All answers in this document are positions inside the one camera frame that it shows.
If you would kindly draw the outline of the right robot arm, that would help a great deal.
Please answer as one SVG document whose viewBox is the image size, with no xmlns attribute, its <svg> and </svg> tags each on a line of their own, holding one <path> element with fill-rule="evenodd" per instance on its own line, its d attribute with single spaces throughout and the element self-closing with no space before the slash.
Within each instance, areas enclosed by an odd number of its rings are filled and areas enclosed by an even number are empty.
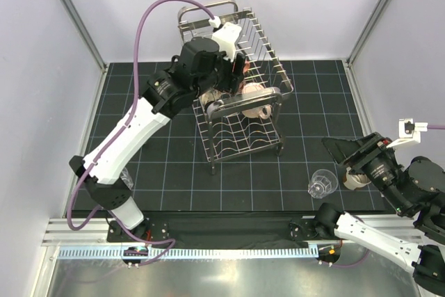
<svg viewBox="0 0 445 297">
<path fill-rule="evenodd" d="M 391 140 L 375 132 L 357 140 L 325 137 L 322 144 L 334 162 L 354 175 L 364 175 L 400 217 L 415 218 L 414 228 L 433 240 L 416 246 L 363 223 L 346 211 L 324 203 L 316 212 L 314 233 L 353 241 L 386 257 L 410 273 L 432 294 L 444 295 L 444 169 L 424 156 L 404 168 L 395 156 L 418 136 Z"/>
</svg>

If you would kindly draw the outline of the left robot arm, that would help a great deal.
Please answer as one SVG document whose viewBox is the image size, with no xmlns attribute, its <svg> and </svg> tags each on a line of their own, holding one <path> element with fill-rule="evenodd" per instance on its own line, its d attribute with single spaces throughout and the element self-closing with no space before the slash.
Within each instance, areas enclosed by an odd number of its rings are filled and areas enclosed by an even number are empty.
<svg viewBox="0 0 445 297">
<path fill-rule="evenodd" d="M 245 56 L 237 51 L 237 38 L 193 38 L 186 42 L 170 66 L 148 77 L 126 117 L 90 153 L 74 156 L 69 165 L 99 207 L 123 225 L 123 234 L 141 241 L 147 234 L 144 215 L 125 184 L 121 172 L 135 153 L 179 112 L 211 89 L 238 91 Z"/>
</svg>

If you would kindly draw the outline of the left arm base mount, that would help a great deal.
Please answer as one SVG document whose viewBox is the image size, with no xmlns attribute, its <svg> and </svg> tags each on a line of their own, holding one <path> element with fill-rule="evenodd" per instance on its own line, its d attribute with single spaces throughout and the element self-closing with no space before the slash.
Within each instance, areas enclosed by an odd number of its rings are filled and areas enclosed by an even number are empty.
<svg viewBox="0 0 445 297">
<path fill-rule="evenodd" d="M 170 235 L 168 232 L 168 224 L 162 223 L 159 220 L 146 220 L 142 222 L 138 227 L 132 229 L 131 234 L 137 239 L 143 239 L 144 241 L 166 241 Z M 137 242 L 132 236 L 129 236 L 120 226 L 116 220 L 110 220 L 108 222 L 108 232 L 106 240 L 109 243 L 124 243 L 124 242 Z"/>
</svg>

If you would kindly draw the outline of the cream floral painted mug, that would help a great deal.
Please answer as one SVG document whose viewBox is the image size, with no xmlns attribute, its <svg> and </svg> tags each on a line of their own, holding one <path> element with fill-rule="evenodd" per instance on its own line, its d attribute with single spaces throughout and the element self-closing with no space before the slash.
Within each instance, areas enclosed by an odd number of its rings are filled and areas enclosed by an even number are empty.
<svg viewBox="0 0 445 297">
<path fill-rule="evenodd" d="M 201 101 L 202 105 L 205 106 L 208 103 L 213 103 L 214 101 L 220 99 L 220 96 L 221 96 L 220 91 L 211 89 L 200 96 L 200 101 Z"/>
</svg>

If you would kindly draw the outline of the coral mug white interior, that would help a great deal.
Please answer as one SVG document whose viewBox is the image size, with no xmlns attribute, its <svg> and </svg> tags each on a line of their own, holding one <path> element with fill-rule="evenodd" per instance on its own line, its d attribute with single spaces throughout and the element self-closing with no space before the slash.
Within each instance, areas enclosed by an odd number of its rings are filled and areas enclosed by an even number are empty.
<svg viewBox="0 0 445 297">
<path fill-rule="evenodd" d="M 232 71 L 232 88 L 231 94 L 241 94 L 243 87 L 245 85 L 245 76 L 250 69 L 250 63 L 248 61 L 244 62 L 243 69 L 241 73 L 238 73 L 238 70 L 233 69 Z"/>
</svg>

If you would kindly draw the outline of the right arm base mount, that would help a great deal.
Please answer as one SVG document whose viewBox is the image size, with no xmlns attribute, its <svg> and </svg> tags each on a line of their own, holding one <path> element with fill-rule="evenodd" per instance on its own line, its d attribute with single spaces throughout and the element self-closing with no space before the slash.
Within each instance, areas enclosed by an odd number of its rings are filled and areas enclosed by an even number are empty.
<svg viewBox="0 0 445 297">
<path fill-rule="evenodd" d="M 289 222 L 289 231 L 294 241 L 310 241 L 318 236 L 313 218 L 300 218 Z"/>
</svg>

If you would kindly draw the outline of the pink mug with handle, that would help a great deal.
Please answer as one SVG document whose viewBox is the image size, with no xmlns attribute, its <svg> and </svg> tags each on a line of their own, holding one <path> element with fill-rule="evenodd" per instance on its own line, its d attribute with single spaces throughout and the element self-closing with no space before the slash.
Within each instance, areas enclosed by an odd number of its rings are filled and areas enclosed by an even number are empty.
<svg viewBox="0 0 445 297">
<path fill-rule="evenodd" d="M 260 83 L 246 83 L 241 90 L 242 94 L 257 93 L 263 90 L 265 87 Z M 259 105 L 259 98 L 252 100 L 251 107 L 242 110 L 242 114 L 250 119 L 260 118 L 262 120 L 268 119 L 272 115 L 272 106 L 270 104 L 263 103 Z"/>
</svg>

